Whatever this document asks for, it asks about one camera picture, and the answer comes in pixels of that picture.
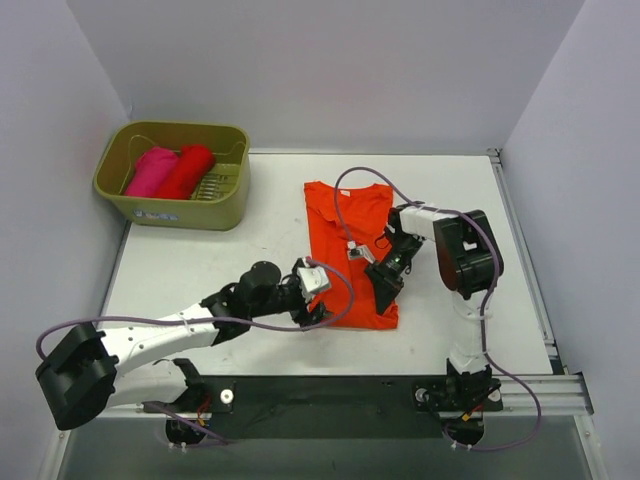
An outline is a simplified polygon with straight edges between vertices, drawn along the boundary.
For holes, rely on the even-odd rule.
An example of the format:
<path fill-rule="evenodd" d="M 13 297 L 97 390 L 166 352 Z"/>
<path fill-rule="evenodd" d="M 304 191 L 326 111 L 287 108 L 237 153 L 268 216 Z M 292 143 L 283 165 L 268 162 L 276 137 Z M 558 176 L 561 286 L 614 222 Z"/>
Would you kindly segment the orange t shirt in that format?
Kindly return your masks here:
<path fill-rule="evenodd" d="M 319 181 L 304 184 L 311 257 L 338 272 L 350 284 L 335 274 L 329 278 L 331 289 L 314 300 L 337 314 L 347 306 L 351 294 L 354 303 L 348 314 L 337 320 L 338 328 L 393 330 L 398 326 L 398 305 L 392 303 L 382 314 L 376 312 L 374 290 L 365 274 L 368 262 L 351 260 L 347 254 L 348 238 L 369 248 L 374 258 L 382 260 L 390 245 L 380 237 L 393 206 L 393 190 L 382 184 L 365 188 L 341 190 Z"/>

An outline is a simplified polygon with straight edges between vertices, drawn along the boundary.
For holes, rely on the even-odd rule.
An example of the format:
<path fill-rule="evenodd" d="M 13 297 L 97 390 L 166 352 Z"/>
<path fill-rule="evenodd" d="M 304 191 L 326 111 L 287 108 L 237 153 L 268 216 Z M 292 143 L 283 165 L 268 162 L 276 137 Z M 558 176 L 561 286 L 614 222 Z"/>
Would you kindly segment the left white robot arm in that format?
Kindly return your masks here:
<path fill-rule="evenodd" d="M 262 318 L 287 313 L 291 331 L 330 323 L 316 297 L 329 290 L 328 269 L 308 259 L 283 275 L 260 261 L 238 281 L 162 319 L 102 317 L 63 324 L 65 335 L 44 352 L 35 376 L 56 427 L 72 430 L 120 405 L 158 402 L 190 411 L 204 387 L 197 369 L 178 353 L 220 345 L 264 328 Z"/>

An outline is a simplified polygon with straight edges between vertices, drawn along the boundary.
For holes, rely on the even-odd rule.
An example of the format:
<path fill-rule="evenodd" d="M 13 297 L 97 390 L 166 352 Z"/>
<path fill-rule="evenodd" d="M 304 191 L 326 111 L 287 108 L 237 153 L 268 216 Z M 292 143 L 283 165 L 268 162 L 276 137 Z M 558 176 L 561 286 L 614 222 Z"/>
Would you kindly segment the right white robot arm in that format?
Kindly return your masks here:
<path fill-rule="evenodd" d="M 425 241 L 435 244 L 438 271 L 452 293 L 454 315 L 446 374 L 423 388 L 424 401 L 437 408 L 460 409 L 481 402 L 500 387 L 487 359 L 486 316 L 489 299 L 504 263 L 486 214 L 442 213 L 409 204 L 393 207 L 383 237 L 390 250 L 365 268 L 376 312 L 391 306 L 404 287 L 403 276 Z"/>

